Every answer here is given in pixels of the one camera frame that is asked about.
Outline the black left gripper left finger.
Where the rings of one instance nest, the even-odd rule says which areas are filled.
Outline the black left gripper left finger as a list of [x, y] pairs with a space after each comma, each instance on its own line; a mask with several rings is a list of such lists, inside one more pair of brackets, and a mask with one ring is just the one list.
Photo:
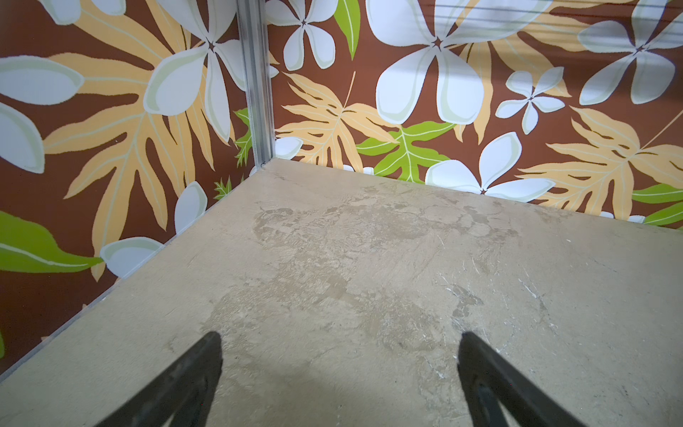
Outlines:
[[99, 426], [205, 426], [222, 374], [222, 338], [205, 334]]

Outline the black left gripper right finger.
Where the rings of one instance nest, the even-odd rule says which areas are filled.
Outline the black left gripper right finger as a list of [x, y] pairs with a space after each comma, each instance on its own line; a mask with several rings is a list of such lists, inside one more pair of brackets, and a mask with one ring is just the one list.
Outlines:
[[506, 426], [505, 410], [520, 426], [583, 425], [471, 331], [462, 334], [458, 374], [475, 426]]

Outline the aluminium frame post left rear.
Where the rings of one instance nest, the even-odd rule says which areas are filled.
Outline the aluminium frame post left rear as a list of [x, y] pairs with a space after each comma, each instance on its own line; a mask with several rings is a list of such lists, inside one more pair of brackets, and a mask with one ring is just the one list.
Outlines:
[[247, 108], [254, 163], [263, 168], [274, 158], [275, 121], [270, 77], [265, 2], [238, 0], [238, 29], [245, 61]]

